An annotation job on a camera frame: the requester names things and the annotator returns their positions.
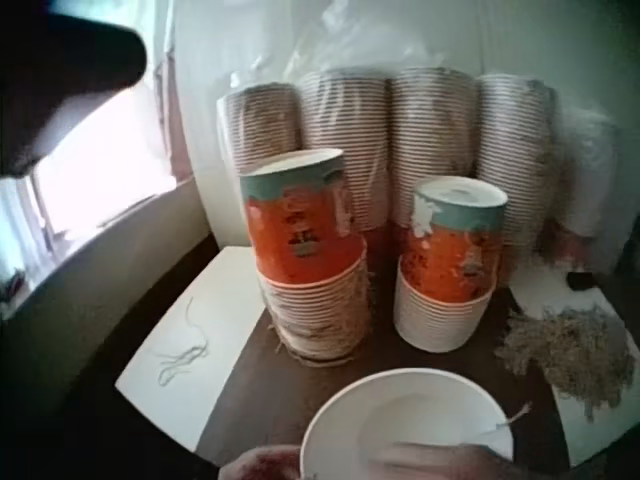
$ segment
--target finger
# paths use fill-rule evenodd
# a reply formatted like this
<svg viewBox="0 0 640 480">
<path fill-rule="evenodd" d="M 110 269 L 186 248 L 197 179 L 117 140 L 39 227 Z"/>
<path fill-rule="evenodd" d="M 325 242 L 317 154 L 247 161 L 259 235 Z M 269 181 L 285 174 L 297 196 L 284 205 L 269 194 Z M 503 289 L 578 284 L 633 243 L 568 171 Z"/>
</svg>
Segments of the finger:
<svg viewBox="0 0 640 480">
<path fill-rule="evenodd" d="M 258 458 L 268 468 L 289 480 L 300 478 L 300 447 L 296 445 L 276 445 L 263 447 L 257 452 Z"/>
</svg>

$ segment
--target printed paper cup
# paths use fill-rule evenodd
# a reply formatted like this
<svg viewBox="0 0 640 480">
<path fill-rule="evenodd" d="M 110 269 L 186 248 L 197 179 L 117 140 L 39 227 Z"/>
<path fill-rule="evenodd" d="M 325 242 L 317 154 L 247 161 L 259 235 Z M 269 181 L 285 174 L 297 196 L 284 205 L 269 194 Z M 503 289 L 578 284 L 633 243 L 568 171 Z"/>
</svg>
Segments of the printed paper cup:
<svg viewBox="0 0 640 480">
<path fill-rule="evenodd" d="M 340 150 L 271 158 L 240 186 L 258 270 L 270 280 L 321 282 L 361 256 Z"/>
<path fill-rule="evenodd" d="M 465 177 L 440 177 L 414 191 L 402 271 L 429 298 L 464 303 L 495 284 L 507 195 Z"/>
</svg>

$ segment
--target white paper bowl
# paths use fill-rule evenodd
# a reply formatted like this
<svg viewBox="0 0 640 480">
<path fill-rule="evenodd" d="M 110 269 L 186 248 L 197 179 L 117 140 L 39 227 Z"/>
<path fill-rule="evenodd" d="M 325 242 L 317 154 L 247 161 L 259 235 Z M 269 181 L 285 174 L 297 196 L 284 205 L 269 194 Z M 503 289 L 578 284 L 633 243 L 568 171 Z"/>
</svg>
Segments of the white paper bowl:
<svg viewBox="0 0 640 480">
<path fill-rule="evenodd" d="M 368 459 L 394 442 L 459 445 L 506 421 L 493 397 L 460 375 L 426 368 L 381 372 L 349 385 L 316 414 L 302 443 L 302 477 L 369 478 Z M 483 439 L 513 458 L 509 428 Z"/>
</svg>

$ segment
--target window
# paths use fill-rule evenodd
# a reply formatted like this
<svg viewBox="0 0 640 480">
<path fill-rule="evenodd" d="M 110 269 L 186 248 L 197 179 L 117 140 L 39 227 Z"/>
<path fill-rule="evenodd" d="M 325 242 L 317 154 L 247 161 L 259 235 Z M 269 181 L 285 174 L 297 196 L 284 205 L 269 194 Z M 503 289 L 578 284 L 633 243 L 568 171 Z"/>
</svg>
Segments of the window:
<svg viewBox="0 0 640 480">
<path fill-rule="evenodd" d="M 49 233 L 66 242 L 174 188 L 150 89 L 140 83 L 89 115 L 38 164 L 34 185 Z"/>
</svg>

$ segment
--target orange paper cup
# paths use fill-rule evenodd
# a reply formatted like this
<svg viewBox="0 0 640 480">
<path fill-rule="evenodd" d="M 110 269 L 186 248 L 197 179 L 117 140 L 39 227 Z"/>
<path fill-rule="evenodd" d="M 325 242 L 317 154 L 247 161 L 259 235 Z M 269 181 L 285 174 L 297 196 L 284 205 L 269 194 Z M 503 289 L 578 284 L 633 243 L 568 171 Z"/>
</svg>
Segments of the orange paper cup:
<svg viewBox="0 0 640 480">
<path fill-rule="evenodd" d="M 277 155 L 240 177 L 258 270 L 283 284 L 334 277 L 362 255 L 342 151 Z"/>
</svg>

